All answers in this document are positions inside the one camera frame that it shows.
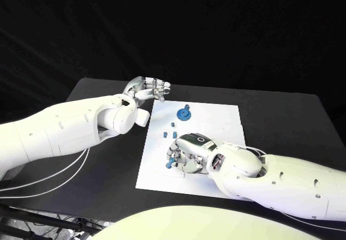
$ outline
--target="blue object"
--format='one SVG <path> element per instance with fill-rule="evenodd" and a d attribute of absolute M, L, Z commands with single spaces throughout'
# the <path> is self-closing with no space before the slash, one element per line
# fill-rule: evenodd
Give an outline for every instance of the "blue object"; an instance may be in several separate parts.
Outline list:
<path fill-rule="evenodd" d="M 191 117 L 191 112 L 188 109 L 190 109 L 190 106 L 186 104 L 184 108 L 180 109 L 175 113 L 175 116 L 181 121 L 187 121 Z"/>
<path fill-rule="evenodd" d="M 165 168 L 170 169 L 171 168 L 171 163 L 174 162 L 174 158 L 171 157 L 167 164 L 165 164 Z"/>

